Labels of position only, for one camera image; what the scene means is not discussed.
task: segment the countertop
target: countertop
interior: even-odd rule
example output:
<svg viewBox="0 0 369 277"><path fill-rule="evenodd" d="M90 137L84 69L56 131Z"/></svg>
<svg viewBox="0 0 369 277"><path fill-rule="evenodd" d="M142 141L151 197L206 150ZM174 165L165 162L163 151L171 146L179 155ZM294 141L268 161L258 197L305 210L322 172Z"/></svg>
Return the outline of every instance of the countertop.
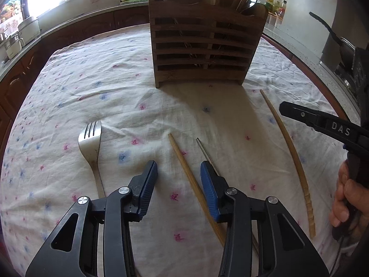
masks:
<svg viewBox="0 0 369 277"><path fill-rule="evenodd" d="M113 6L113 7L109 7L109 8L104 8L98 11L94 11L94 12L90 12L88 14L85 15L81 15L78 16L72 20L66 21L64 23L61 23L49 30L47 30L46 32L40 34L40 36L38 36L37 38L35 38L33 41L31 41L29 44L27 44L19 54L17 54L16 57L14 57L12 60L8 60L8 62L2 67L0 68L0 81L5 77L5 75L11 70L11 68L18 62L18 60L20 60L25 53L27 53L30 49L32 49L32 47L34 45L36 45L40 40L42 40L45 37L48 37L50 34L53 34L54 32L67 27L71 24L74 24L76 22L79 22L81 20L90 18L92 16L96 16L96 15L100 15L102 13L106 13L106 12L110 12L110 11L115 11L118 9L124 9L124 8L131 8L131 7L137 7L137 6L146 6L149 5L149 2L138 2L138 3L130 3L130 4L125 4L125 5L117 5L117 6Z"/></svg>
<svg viewBox="0 0 369 277"><path fill-rule="evenodd" d="M54 32L69 26L73 23L79 22L81 20L90 18L92 16L96 16L102 13L115 11L118 9L136 7L136 6L145 6L148 5L148 2L139 2L139 3L131 3L126 5L117 5L105 9L101 9L99 11L94 11L82 16L78 16L72 20L66 21L62 24L57 25L56 27L49 29L48 31L42 33L39 37L34 39L32 42L27 44L21 52L12 60L9 60L1 69L0 69L0 81L5 77L5 75L10 71L10 69L20 60L25 53L27 53L35 44L37 44L43 38L53 34ZM320 64L320 59L309 49L303 46L301 43L279 30L278 28L266 24L264 28L264 34L271 37L276 42L280 43L286 49L291 51L296 57L302 60L319 78L320 80L328 87L328 89L333 93L337 101L340 103L347 116L351 120L351 122L355 124L360 124L360 115L355 105L355 102L352 100L350 94L347 92L345 88L342 87L340 81L329 72L328 69Z"/></svg>

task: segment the white tablecloth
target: white tablecloth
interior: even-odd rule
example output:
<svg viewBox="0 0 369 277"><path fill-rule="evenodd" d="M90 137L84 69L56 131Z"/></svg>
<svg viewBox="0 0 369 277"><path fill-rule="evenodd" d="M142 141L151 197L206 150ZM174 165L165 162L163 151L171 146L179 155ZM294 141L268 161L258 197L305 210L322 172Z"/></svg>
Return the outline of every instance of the white tablecloth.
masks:
<svg viewBox="0 0 369 277"><path fill-rule="evenodd" d="M159 167L148 213L131 224L142 277L213 277L223 251L170 146L170 132L199 184L204 157L196 137L230 186L258 199L278 197L309 234L295 166L259 89L277 109L286 100L334 114L318 89L263 39L243 86L205 82L156 89L150 42L149 25L140 25L56 51L26 97L0 182L5 243L21 274L72 203L82 195L97 198L77 138L98 119L103 126L99 167L107 195L142 173L148 160ZM309 183L317 231L312 242L330 267L338 245L328 213L346 152L304 124L283 121Z"/></svg>

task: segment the bottle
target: bottle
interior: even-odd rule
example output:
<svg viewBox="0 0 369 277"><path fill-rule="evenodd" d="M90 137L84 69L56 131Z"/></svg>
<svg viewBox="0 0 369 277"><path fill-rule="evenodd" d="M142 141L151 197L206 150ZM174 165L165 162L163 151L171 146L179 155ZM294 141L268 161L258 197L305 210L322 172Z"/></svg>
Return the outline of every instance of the bottle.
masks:
<svg viewBox="0 0 369 277"><path fill-rule="evenodd" d="M272 13L273 13L273 14L278 13L279 8L280 8L280 3L279 3L279 1L276 1L276 2L273 4L273 11L272 11Z"/></svg>
<svg viewBox="0 0 369 277"><path fill-rule="evenodd" d="M274 0L266 0L266 2L264 3L266 9L268 9L269 12L273 11L273 2Z"/></svg>
<svg viewBox="0 0 369 277"><path fill-rule="evenodd" d="M287 1L284 0L282 6L278 10L278 16L283 19L286 12Z"/></svg>

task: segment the silver fork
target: silver fork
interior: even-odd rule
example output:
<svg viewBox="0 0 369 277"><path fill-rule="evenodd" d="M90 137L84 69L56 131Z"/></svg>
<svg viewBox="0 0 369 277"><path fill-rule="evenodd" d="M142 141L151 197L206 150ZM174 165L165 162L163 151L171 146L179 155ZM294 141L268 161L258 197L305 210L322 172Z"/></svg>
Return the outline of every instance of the silver fork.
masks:
<svg viewBox="0 0 369 277"><path fill-rule="evenodd" d="M97 165L98 152L100 150L101 141L101 121L95 121L87 124L78 137L79 149L91 166L93 175L95 176L97 194L99 198L105 197L103 183L101 182L100 171Z"/></svg>

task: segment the metal screw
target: metal screw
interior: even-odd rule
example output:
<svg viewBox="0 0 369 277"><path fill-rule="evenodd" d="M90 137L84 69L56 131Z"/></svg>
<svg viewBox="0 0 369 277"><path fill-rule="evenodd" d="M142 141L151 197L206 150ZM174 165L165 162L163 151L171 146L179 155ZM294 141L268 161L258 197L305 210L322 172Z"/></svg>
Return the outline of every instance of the metal screw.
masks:
<svg viewBox="0 0 369 277"><path fill-rule="evenodd" d="M270 196L268 198L268 202L272 203L272 204L277 204L278 203L278 199L276 197Z"/></svg>
<svg viewBox="0 0 369 277"><path fill-rule="evenodd" d="M88 202L88 198L87 197L85 197L85 196L83 196L83 197L80 197L79 199L78 199L78 204L85 204L85 203L87 203Z"/></svg>
<svg viewBox="0 0 369 277"><path fill-rule="evenodd" d="M119 193L121 193L122 195L124 195L125 193L129 193L130 192L130 188L129 187L121 187L118 190Z"/></svg>
<svg viewBox="0 0 369 277"><path fill-rule="evenodd" d="M235 188L228 188L226 192L227 192L227 194L233 196L237 193L237 190Z"/></svg>

